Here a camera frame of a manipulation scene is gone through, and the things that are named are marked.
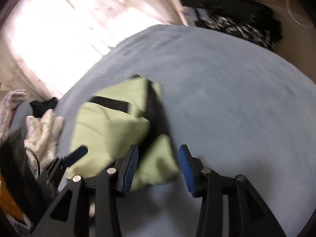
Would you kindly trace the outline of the white patterned folded blanket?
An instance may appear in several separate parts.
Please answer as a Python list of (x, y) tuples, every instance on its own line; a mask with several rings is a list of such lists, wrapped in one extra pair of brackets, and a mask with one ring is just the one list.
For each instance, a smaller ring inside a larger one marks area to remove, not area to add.
[(9, 91), (1, 100), (1, 144), (8, 138), (14, 110), (26, 100), (27, 91), (17, 89)]

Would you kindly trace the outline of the black garment near curtain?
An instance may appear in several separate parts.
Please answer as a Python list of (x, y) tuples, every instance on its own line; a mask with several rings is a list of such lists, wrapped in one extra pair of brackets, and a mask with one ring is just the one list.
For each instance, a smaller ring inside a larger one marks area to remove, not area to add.
[(49, 109), (54, 109), (58, 104), (58, 99), (56, 97), (51, 98), (47, 101), (32, 101), (30, 106), (33, 110), (33, 116), (35, 118), (41, 118), (44, 113)]

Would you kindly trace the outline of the green and black hooded jacket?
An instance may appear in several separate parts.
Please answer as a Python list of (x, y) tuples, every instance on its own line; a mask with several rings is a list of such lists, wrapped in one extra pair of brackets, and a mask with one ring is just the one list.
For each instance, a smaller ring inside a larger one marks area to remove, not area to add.
[(95, 177), (138, 147), (131, 190), (166, 183), (179, 173), (169, 123), (158, 82), (136, 75), (91, 95), (79, 107), (70, 151), (86, 146), (88, 153), (66, 170), (66, 177)]

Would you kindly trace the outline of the blue grey bed sheet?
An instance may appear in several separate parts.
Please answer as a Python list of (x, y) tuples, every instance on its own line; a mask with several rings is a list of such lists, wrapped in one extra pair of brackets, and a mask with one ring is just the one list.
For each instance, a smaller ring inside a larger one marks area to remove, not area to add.
[(260, 46), (197, 27), (150, 27), (121, 42), (59, 101), (69, 148), (79, 106), (133, 75), (159, 82), (175, 147), (217, 173), (243, 174), (287, 236), (315, 210), (315, 84)]

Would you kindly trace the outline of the black white patterned clothes pile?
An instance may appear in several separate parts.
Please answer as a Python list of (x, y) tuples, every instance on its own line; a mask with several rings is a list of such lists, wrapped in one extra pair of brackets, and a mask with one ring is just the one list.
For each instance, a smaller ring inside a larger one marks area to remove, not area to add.
[(193, 10), (196, 27), (211, 29), (274, 50), (283, 39), (274, 11), (252, 0), (180, 0)]

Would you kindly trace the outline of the wooden desk shelf unit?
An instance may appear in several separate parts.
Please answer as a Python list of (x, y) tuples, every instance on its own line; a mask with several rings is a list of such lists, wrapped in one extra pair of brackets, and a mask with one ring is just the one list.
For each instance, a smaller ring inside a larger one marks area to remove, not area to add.
[(274, 50), (276, 54), (294, 64), (315, 81), (315, 27), (299, 24), (312, 23), (309, 14), (298, 0), (252, 0), (274, 10), (282, 23), (283, 41)]

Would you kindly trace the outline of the white floral curtain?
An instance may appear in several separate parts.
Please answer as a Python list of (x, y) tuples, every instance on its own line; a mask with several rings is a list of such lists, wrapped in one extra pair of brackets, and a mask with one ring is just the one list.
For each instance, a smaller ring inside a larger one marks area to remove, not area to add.
[(1, 27), (12, 89), (62, 97), (120, 42), (154, 25), (180, 25), (178, 0), (18, 0)]

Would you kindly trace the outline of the upper blue grey pillow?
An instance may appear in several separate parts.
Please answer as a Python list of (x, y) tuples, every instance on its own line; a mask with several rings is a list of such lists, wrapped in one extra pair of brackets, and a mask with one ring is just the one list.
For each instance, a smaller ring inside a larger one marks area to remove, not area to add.
[(17, 107), (14, 117), (11, 122), (10, 126), (10, 134), (15, 133), (17, 130), (21, 129), (23, 135), (26, 134), (27, 128), (26, 128), (26, 117), (33, 115), (33, 109), (29, 102), (24, 101), (20, 103), (20, 105)]

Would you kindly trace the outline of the white puffer jacket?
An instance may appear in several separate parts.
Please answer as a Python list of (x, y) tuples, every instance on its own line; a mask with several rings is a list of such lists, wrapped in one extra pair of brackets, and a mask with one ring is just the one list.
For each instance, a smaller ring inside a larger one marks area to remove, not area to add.
[(32, 171), (40, 174), (56, 158), (57, 141), (65, 118), (48, 109), (41, 118), (26, 117), (25, 152)]

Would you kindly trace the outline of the orange wooden headboard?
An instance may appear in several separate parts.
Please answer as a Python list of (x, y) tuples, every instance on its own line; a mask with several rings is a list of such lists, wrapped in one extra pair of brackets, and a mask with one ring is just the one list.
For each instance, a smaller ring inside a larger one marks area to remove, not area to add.
[(1, 193), (0, 193), (1, 208), (5, 214), (8, 214), (14, 219), (24, 222), (24, 215), (20, 207), (7, 190), (4, 178), (1, 176)]

